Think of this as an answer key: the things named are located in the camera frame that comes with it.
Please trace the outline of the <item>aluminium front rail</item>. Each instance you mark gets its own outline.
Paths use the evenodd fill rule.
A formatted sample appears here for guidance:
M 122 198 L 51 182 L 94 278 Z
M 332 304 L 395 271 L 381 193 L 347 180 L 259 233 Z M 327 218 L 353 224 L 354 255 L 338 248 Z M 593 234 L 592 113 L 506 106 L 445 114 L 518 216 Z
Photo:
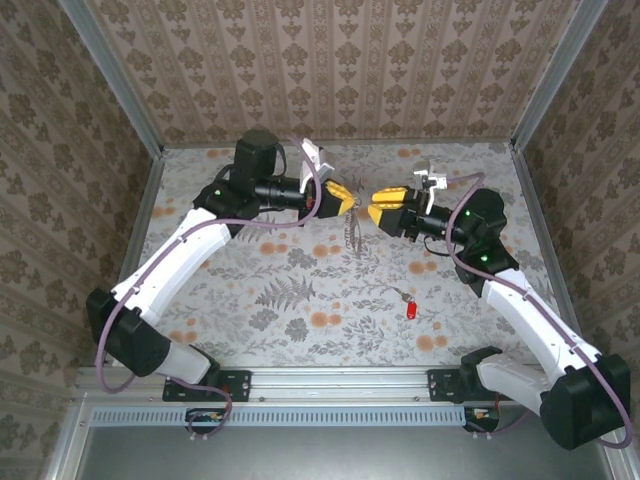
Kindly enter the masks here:
M 222 370 L 249 370 L 252 383 L 249 400 L 257 405 L 395 405 L 431 402 L 426 367 L 231 367 Z M 124 391 L 110 394 L 102 390 L 92 368 L 78 374 L 71 401 L 98 405 L 151 404 L 186 405 L 196 403 L 162 400 L 166 378 L 154 374 L 134 380 Z

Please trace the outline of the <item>black connector box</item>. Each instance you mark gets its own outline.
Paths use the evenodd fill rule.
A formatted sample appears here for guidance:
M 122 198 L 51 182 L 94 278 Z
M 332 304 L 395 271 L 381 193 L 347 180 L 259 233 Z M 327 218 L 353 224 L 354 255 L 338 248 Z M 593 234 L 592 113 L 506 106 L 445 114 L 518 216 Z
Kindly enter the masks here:
M 185 428 L 193 437 L 211 436 L 225 421 L 224 408 L 192 408 L 185 412 Z
M 496 408 L 465 407 L 465 425 L 471 433 L 491 433 L 498 429 L 500 414 Z

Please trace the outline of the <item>aluminium side rail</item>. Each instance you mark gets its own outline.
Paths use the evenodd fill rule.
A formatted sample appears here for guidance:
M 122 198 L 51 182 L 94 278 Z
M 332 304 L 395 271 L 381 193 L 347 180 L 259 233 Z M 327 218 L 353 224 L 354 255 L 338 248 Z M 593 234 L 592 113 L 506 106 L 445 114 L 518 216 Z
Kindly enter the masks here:
M 581 328 L 571 302 L 569 291 L 554 250 L 543 210 L 536 194 L 525 157 L 523 153 L 515 147 L 511 147 L 511 154 L 561 317 L 573 330 L 580 333 Z
M 147 230 L 152 217 L 152 211 L 160 190 L 164 166 L 164 153 L 161 153 L 158 158 L 154 158 L 151 162 L 149 177 L 145 185 L 140 207 L 131 231 L 127 251 L 118 278 L 119 281 L 128 278 L 138 268 Z

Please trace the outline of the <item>aluminium back bar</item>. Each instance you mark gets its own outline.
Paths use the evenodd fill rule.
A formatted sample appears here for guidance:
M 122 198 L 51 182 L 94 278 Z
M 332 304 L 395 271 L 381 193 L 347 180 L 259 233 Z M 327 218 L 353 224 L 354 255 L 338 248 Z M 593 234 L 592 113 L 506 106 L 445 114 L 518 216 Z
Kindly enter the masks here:
M 508 138 L 395 138 L 395 139 L 340 139 L 340 140 L 314 140 L 314 143 L 322 147 L 331 146 L 353 146 L 353 145 L 433 145 L 433 144 L 490 144 L 490 143 L 507 143 L 512 141 Z M 235 141 L 224 142 L 205 142 L 205 143 L 166 143 L 163 145 L 164 150 L 168 149 L 202 149 L 202 148 L 234 148 Z

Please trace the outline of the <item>aluminium frame post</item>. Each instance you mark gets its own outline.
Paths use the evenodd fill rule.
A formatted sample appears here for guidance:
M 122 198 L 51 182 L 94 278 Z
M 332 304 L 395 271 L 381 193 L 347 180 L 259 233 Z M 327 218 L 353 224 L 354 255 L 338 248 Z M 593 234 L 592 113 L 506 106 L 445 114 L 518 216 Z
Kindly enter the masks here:
M 153 161 L 162 156 L 163 142 L 153 126 L 143 102 L 126 75 L 125 63 L 111 47 L 87 0 L 59 0 L 91 57 L 125 112 L 140 141 Z
M 522 152 L 530 142 L 607 3 L 580 1 L 511 137 L 516 152 Z

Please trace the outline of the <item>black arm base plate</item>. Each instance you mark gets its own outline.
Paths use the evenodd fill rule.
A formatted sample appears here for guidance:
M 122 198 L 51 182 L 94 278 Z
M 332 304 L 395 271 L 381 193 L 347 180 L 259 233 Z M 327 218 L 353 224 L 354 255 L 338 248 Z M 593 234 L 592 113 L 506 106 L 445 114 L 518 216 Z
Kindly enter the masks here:
M 233 401 L 247 402 L 251 383 L 252 372 L 249 370 L 219 370 L 215 373 L 207 373 L 198 386 L 215 387 L 227 393 Z M 162 400 L 183 403 L 224 402 L 224 397 L 209 390 L 197 390 L 167 379 L 164 383 Z
M 511 398 L 485 388 L 478 374 L 463 366 L 427 371 L 431 401 L 465 402 L 511 401 Z

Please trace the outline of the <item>grey metal panel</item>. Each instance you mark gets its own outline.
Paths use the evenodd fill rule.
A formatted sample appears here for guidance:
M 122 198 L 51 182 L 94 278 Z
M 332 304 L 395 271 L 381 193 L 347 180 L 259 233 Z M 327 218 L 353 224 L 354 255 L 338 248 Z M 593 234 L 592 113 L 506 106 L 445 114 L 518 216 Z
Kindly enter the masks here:
M 633 449 L 568 452 L 525 419 L 486 437 L 460 427 L 94 427 L 72 409 L 45 480 L 640 480 Z

